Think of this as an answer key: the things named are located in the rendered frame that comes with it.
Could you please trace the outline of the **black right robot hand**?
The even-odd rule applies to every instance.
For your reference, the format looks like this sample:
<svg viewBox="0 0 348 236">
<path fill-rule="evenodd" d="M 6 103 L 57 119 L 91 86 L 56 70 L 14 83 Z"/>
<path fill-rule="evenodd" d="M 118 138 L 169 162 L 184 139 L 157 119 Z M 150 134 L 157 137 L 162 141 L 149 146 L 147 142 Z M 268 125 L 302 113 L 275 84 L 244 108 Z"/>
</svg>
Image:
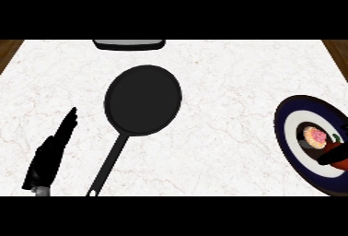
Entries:
<svg viewBox="0 0 348 236">
<path fill-rule="evenodd" d="M 328 142 L 326 144 L 323 148 L 323 154 L 320 155 L 317 159 L 318 164 L 323 166 L 324 165 L 331 166 L 331 163 L 348 159 L 348 142 L 340 143 L 337 147 L 331 147 L 333 142 Z"/>
</svg>

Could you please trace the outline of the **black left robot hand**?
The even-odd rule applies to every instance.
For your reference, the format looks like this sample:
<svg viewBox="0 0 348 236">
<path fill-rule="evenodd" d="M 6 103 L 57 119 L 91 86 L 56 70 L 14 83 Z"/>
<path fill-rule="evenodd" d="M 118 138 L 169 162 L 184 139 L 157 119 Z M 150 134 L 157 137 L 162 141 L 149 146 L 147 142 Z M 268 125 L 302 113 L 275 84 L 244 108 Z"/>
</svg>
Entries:
<svg viewBox="0 0 348 236">
<path fill-rule="evenodd" d="M 23 190 L 31 190 L 35 187 L 50 187 L 54 182 L 63 150 L 76 125 L 76 108 L 72 108 L 62 119 L 56 134 L 44 140 L 35 150 L 35 155 L 26 170 L 26 177 L 22 185 Z"/>
</svg>

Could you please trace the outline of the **red bell pepper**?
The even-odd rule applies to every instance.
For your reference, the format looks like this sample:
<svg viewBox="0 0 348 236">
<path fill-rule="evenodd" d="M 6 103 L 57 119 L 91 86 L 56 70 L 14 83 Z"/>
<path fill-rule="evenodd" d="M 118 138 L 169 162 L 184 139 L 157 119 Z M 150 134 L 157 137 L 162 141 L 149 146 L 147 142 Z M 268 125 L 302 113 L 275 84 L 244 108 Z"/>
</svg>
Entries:
<svg viewBox="0 0 348 236">
<path fill-rule="evenodd" d="M 340 142 L 339 142 L 339 136 L 337 135 L 333 135 L 334 137 L 334 142 L 331 144 L 331 148 L 336 148 L 339 145 L 340 145 Z M 339 162 L 334 162 L 331 163 L 331 166 L 336 168 L 336 169 L 340 169 L 343 171 L 348 171 L 348 159 L 339 161 Z"/>
</svg>

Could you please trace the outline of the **blue and white plate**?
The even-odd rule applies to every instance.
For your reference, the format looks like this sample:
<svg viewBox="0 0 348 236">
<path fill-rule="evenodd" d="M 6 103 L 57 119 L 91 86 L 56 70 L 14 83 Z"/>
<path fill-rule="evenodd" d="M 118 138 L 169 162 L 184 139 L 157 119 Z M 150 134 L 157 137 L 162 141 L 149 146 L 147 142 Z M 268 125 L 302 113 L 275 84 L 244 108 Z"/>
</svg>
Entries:
<svg viewBox="0 0 348 236">
<path fill-rule="evenodd" d="M 286 98 L 274 113 L 274 133 L 287 162 L 303 180 L 326 194 L 348 196 L 348 171 L 320 165 L 321 150 L 305 142 L 303 129 L 315 127 L 327 143 L 348 143 L 348 117 L 324 100 L 296 95 Z"/>
</svg>

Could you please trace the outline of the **black frying pan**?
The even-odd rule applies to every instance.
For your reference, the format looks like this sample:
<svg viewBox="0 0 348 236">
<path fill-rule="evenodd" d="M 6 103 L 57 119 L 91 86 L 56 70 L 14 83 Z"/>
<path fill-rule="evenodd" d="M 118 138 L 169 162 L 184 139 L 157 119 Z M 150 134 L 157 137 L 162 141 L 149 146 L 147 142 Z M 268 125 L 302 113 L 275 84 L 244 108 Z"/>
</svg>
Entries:
<svg viewBox="0 0 348 236">
<path fill-rule="evenodd" d="M 118 138 L 87 196 L 100 193 L 129 137 L 152 135 L 168 126 L 178 113 L 181 100 L 178 80 L 156 65 L 138 65 L 115 78 L 106 91 L 103 107 Z"/>
</svg>

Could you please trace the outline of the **pink frosted cupcake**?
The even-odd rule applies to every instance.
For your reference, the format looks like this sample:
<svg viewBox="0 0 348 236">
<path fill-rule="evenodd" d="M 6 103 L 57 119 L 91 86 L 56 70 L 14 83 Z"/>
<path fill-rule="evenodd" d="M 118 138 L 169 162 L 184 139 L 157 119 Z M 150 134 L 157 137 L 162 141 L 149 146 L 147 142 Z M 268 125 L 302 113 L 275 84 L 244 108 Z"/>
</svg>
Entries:
<svg viewBox="0 0 348 236">
<path fill-rule="evenodd" d="M 314 149 L 323 149 L 326 146 L 326 133 L 312 126 L 303 128 L 303 144 Z"/>
</svg>

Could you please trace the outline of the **grey and black appliance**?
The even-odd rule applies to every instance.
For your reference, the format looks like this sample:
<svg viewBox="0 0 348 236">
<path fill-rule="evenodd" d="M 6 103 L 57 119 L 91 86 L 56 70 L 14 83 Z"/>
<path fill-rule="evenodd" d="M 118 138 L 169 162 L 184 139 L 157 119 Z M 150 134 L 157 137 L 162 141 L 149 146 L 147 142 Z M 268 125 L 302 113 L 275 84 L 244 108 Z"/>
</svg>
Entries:
<svg viewBox="0 0 348 236">
<path fill-rule="evenodd" d="M 112 51 L 147 51 L 165 46 L 165 40 L 93 40 L 96 48 Z"/>
</svg>

